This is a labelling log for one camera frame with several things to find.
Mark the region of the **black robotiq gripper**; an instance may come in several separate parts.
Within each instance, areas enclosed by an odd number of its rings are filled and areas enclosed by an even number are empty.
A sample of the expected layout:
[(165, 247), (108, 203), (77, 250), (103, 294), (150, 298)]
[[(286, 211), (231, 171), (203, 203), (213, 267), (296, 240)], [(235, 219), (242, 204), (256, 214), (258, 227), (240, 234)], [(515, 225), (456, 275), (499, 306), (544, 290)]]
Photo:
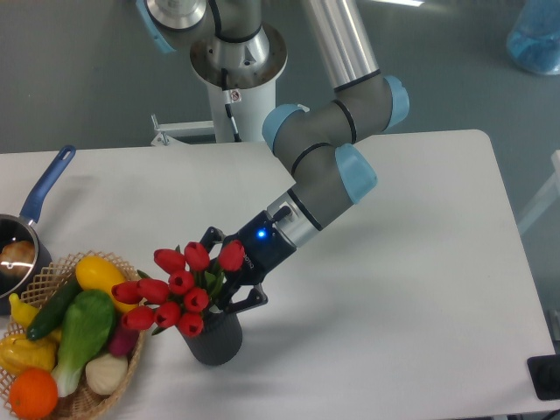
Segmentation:
[[(228, 272), (213, 305), (213, 314), (236, 314), (266, 305), (268, 296), (261, 282), (280, 263), (291, 256), (297, 249), (284, 239), (275, 228), (271, 216), (261, 211), (237, 233), (226, 236), (217, 227), (209, 227), (202, 235), (199, 243), (215, 262), (224, 245), (238, 240), (244, 247), (241, 268), (236, 272)], [(213, 249), (218, 247), (216, 255)], [(254, 284), (248, 295), (234, 302), (234, 294), (241, 288), (239, 284)]]

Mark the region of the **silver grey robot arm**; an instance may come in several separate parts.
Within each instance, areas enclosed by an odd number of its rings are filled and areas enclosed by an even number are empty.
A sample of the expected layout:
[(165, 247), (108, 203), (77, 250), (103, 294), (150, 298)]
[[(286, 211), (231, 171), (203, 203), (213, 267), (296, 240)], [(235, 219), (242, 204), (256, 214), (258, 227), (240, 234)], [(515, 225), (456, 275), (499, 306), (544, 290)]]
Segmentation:
[(158, 48), (189, 54), (206, 84), (218, 142), (265, 142), (294, 185), (236, 233), (241, 269), (215, 298), (224, 312), (263, 305), (262, 283), (276, 266), (358, 203), (377, 177), (355, 145), (402, 121), (409, 97), (376, 62), (353, 1), (307, 1), (334, 98), (311, 111), (277, 105), (287, 48), (258, 1), (140, 1)]

